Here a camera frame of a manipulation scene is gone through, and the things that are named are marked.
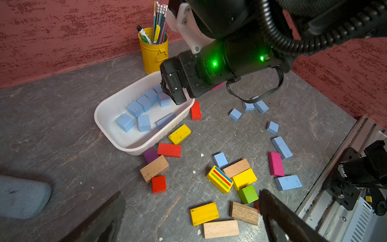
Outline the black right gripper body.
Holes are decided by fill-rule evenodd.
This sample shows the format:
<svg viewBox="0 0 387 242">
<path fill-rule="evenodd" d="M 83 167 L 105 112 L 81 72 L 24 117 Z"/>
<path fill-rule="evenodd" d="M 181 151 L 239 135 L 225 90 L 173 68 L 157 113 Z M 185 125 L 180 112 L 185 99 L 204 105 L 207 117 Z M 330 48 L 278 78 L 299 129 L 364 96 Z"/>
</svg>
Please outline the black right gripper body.
<svg viewBox="0 0 387 242">
<path fill-rule="evenodd" d="M 281 60 L 259 33 L 230 35 L 205 46 L 198 54 L 185 51 L 178 55 L 180 81 L 190 98 L 197 98 L 215 86 L 237 82 L 242 76 L 273 68 L 284 81 Z"/>
</svg>

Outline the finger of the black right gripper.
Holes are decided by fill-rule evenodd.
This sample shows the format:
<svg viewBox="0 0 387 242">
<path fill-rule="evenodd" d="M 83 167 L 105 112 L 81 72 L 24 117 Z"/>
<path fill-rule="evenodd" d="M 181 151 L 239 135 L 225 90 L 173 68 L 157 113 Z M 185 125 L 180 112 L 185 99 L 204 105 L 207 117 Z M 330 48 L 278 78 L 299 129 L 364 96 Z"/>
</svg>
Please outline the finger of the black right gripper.
<svg viewBox="0 0 387 242">
<path fill-rule="evenodd" d="M 176 105 L 181 105 L 186 102 L 181 71 L 181 64 L 175 57 L 165 60 L 160 65 L 162 90 L 170 96 Z"/>
</svg>

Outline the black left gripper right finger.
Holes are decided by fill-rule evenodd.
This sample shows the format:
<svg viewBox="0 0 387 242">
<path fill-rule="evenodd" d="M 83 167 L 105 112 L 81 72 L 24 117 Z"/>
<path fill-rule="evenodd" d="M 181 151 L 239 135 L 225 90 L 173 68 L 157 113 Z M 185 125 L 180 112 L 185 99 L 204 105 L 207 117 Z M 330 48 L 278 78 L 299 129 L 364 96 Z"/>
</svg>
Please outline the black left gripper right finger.
<svg viewBox="0 0 387 242">
<path fill-rule="evenodd" d="M 270 191 L 259 193 L 259 211 L 270 242 L 325 242 Z"/>
</svg>

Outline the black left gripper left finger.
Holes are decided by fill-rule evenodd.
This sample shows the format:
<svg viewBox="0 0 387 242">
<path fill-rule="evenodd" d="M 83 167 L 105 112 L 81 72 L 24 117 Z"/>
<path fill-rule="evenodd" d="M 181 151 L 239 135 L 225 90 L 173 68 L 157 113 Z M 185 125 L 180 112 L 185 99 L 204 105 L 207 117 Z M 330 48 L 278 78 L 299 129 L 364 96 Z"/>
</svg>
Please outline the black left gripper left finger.
<svg viewBox="0 0 387 242">
<path fill-rule="evenodd" d="M 126 201 L 116 192 L 86 220 L 61 239 L 62 242 L 115 242 L 120 231 Z"/>
</svg>

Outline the light blue cube block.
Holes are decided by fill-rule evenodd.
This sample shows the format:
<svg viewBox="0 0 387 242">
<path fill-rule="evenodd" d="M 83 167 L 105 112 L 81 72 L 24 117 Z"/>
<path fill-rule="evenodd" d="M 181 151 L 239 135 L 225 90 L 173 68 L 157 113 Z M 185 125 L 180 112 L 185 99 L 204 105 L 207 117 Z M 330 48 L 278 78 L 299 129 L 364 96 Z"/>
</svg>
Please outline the light blue cube block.
<svg viewBox="0 0 387 242">
<path fill-rule="evenodd" d="M 125 132 L 129 132 L 135 125 L 135 120 L 127 114 L 122 114 L 117 119 L 117 125 Z"/>
</svg>

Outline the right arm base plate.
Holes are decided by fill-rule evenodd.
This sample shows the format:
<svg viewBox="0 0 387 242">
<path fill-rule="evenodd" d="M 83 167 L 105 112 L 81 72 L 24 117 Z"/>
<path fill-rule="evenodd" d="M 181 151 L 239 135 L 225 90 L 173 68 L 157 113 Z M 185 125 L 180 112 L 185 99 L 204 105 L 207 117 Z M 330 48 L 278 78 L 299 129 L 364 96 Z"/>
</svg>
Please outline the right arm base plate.
<svg viewBox="0 0 387 242">
<path fill-rule="evenodd" d="M 362 156 L 347 148 L 324 182 L 324 189 L 346 210 L 353 210 L 360 188 L 387 188 L 387 140 L 377 140 Z"/>
</svg>

